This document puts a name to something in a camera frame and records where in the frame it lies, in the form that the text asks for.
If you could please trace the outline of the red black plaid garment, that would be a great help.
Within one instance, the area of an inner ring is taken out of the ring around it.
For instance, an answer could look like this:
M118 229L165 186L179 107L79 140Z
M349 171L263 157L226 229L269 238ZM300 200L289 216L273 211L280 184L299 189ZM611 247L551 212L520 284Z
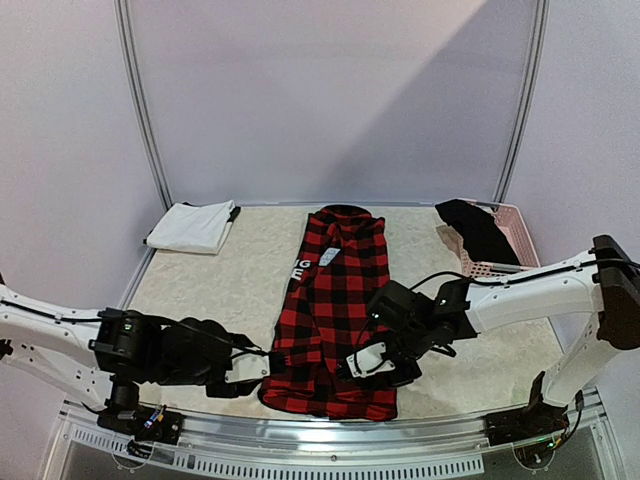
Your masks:
M358 206L329 205L308 215L274 327L272 349L286 368L263 381L264 406L332 420L396 417L396 389L338 376L354 350L385 330L366 312L390 279L384 232L384 218Z

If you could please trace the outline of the white green raglan t-shirt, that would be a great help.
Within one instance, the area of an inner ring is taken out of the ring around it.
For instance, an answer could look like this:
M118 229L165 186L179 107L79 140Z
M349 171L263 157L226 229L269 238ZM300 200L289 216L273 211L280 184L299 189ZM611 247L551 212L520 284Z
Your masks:
M240 212L233 200L205 206L176 203L143 243L157 250L218 255Z

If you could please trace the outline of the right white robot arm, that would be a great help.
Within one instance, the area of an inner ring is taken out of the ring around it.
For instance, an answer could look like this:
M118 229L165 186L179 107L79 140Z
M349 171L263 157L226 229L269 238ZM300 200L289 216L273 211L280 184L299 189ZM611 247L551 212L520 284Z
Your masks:
M609 235L567 260L529 271L474 279L452 275L429 298L390 281L376 291L367 315L384 332L349 357L356 378L384 375L395 386L420 375L429 351L454 353L452 344L518 322L582 313L584 332L532 388L535 400L517 427L537 436L618 354L639 346L639 265Z

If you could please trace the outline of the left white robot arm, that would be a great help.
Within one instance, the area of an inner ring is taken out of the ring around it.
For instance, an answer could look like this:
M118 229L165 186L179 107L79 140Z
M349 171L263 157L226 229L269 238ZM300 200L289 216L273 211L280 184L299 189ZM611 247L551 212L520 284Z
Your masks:
M220 324L70 308L1 287L1 359L97 409L119 389L199 386L234 398L273 373L270 354Z

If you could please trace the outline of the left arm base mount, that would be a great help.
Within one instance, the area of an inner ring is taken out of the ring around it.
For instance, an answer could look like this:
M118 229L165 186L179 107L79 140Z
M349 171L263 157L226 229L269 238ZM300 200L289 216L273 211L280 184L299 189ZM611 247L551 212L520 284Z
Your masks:
M97 425L103 429L129 435L135 441L152 441L176 445L186 417L170 411L166 405L155 407L139 403L139 386L114 383L105 408L98 413Z

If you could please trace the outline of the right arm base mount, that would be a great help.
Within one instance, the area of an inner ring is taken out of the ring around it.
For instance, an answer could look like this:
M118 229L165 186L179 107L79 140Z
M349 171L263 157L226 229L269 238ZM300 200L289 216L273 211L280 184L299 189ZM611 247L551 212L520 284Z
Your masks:
M560 437L557 440L550 440L545 446L551 451L558 449L574 435L584 408L583 391L579 390L574 397L578 417L573 429L570 429L568 407L551 406L544 402L542 395L544 376L545 373L541 372L534 379L526 406L487 414L483 417L484 433L492 446L534 437L545 439L553 432L561 430Z

